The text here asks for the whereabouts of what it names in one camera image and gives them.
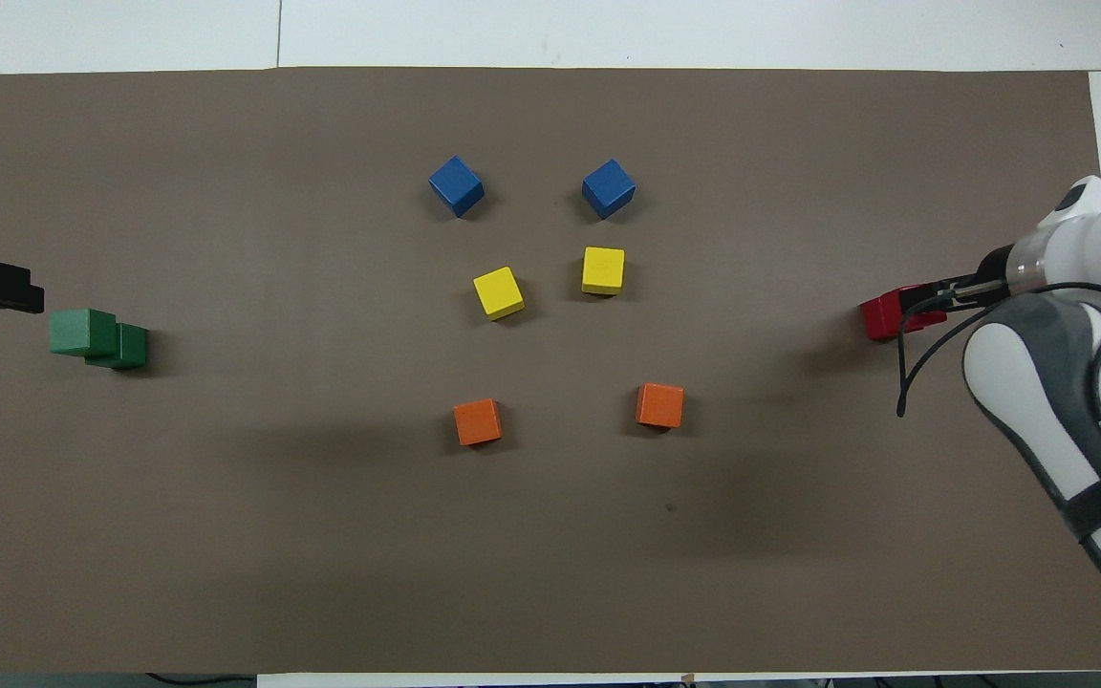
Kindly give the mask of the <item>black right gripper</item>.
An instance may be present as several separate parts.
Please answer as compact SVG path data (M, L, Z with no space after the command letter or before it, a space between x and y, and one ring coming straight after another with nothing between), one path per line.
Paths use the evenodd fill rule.
M1005 288L1006 265L1014 245L998 247L982 258L975 269L975 286ZM960 312L967 308L957 296L956 283L923 283L901 290L901 313Z

